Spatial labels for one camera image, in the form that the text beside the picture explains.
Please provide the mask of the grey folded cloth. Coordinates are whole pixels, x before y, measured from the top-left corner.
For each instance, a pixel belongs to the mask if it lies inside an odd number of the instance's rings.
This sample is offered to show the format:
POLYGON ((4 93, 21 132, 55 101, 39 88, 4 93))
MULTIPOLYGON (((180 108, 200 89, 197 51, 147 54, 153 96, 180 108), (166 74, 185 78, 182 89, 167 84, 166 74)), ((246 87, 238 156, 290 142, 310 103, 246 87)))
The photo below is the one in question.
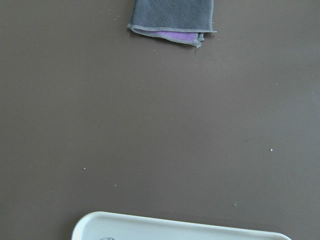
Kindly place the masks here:
POLYGON ((213 27, 213 0, 136 0, 127 28, 136 34, 199 48, 213 27))

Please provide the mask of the cream rabbit serving tray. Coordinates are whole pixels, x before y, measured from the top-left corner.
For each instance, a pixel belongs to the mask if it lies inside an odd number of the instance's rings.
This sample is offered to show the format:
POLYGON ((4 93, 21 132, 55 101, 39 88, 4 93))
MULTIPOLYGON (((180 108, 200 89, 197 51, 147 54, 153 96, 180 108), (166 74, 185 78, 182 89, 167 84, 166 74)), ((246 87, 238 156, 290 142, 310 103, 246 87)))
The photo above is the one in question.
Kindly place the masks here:
POLYGON ((288 240, 269 231, 96 211, 82 217, 72 240, 288 240))

